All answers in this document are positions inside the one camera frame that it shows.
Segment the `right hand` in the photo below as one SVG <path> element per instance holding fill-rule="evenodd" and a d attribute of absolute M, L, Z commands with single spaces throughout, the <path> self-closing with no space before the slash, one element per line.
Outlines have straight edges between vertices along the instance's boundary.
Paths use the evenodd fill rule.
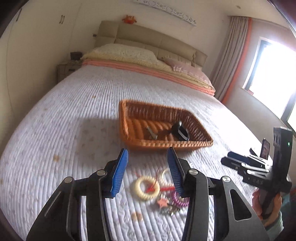
<path fill-rule="evenodd" d="M 257 189 L 253 194 L 252 194 L 252 208 L 254 209 L 255 213 L 257 214 L 257 216 L 259 217 L 259 219 L 261 221 L 263 221 L 263 225 L 265 227 L 270 226 L 271 224 L 273 224 L 276 219 L 279 216 L 280 213 L 280 208 L 282 205 L 282 197 L 280 195 L 280 193 L 278 193 L 275 197 L 274 197 L 274 207 L 273 207 L 273 211 L 271 213 L 271 215 L 269 216 L 268 219 L 263 219 L 262 217 L 262 207 L 261 204 L 259 202 L 259 196 L 260 196 L 260 190 Z"/>

